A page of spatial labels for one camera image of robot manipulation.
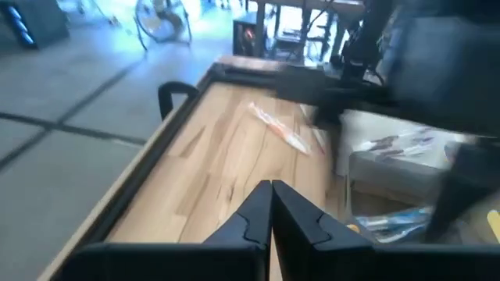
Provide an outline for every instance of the blue light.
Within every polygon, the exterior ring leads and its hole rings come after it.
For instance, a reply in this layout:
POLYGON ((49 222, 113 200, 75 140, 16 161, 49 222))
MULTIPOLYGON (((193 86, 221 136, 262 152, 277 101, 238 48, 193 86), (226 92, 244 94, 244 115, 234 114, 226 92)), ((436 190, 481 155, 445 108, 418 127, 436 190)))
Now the blue light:
POLYGON ((24 32, 22 32, 21 34, 23 35, 24 40, 26 40, 29 44, 33 44, 34 43, 33 39, 31 39, 30 35, 28 35, 28 34, 26 34, 24 32))
POLYGON ((9 12, 18 19, 21 19, 21 15, 17 12, 16 8, 9 7, 9 12))
POLYGON ((16 24, 17 26, 22 29, 24 32, 28 32, 28 29, 26 28, 26 26, 24 25, 24 23, 21 23, 19 20, 16 20, 16 24))

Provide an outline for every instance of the plastic wrapper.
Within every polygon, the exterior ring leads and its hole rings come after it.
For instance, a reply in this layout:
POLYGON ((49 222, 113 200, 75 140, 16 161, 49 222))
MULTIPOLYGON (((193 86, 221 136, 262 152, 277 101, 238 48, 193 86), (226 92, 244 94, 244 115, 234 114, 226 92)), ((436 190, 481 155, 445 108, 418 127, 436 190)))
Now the plastic wrapper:
POLYGON ((378 140, 369 140, 360 144, 355 150, 371 151, 386 157, 418 157, 431 150, 435 137, 434 130, 420 127, 378 140))
POLYGON ((412 208, 387 215, 358 216, 356 219, 378 242, 386 244, 423 232, 432 211, 432 207, 412 208))
POLYGON ((293 130, 285 126, 280 120, 265 113, 260 107, 251 102, 248 105, 248 110, 257 118, 261 119, 276 135, 281 137, 287 144, 300 152, 309 155, 311 147, 297 135, 293 130))

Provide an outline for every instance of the wooden tabletop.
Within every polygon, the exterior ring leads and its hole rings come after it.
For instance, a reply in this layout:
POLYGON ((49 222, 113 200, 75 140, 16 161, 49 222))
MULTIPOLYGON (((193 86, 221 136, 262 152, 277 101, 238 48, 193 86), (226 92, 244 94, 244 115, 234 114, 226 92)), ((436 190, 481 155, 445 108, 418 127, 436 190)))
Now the wooden tabletop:
MULTIPOLYGON (((224 57, 220 62, 252 69, 276 69, 276 62, 224 57)), ((335 214, 336 203, 327 200, 330 189, 329 156, 306 125, 299 105, 271 98, 270 90, 213 84, 165 150, 141 189, 115 225, 107 240, 128 243, 199 243, 221 226, 260 180, 283 180, 311 202, 335 214), (265 112, 303 137, 312 153, 304 155, 271 131, 247 110, 255 102, 265 112)), ((159 128, 163 130, 170 118, 159 128)), ((146 144, 147 150, 156 132, 146 144)), ((106 198, 113 195, 123 173, 89 215, 40 279, 47 279, 76 245, 79 232, 90 225, 106 198)), ((273 251, 272 280, 280 279, 273 251)))

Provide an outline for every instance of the black handle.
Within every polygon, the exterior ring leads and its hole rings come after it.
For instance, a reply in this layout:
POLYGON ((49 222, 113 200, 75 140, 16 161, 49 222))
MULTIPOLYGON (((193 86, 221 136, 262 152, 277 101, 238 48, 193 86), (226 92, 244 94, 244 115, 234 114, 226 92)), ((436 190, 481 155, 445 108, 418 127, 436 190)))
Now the black handle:
POLYGON ((183 82, 166 82, 158 87, 159 113, 162 120, 172 111, 172 94, 186 94, 188 99, 198 96, 199 91, 196 87, 183 82))

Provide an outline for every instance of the computer tower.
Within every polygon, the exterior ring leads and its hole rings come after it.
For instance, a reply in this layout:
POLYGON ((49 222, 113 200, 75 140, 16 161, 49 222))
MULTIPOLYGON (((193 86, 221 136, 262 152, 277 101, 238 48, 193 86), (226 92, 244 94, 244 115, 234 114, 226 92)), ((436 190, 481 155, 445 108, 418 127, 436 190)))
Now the computer tower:
POLYGON ((24 48, 43 48, 69 37, 66 16, 56 0, 0 0, 0 13, 24 48))
MULTIPOLYGON (((263 50, 266 50, 267 22, 268 20, 264 20, 263 50)), ((233 20, 233 55, 255 56, 256 25, 257 12, 247 12, 245 15, 233 20)))

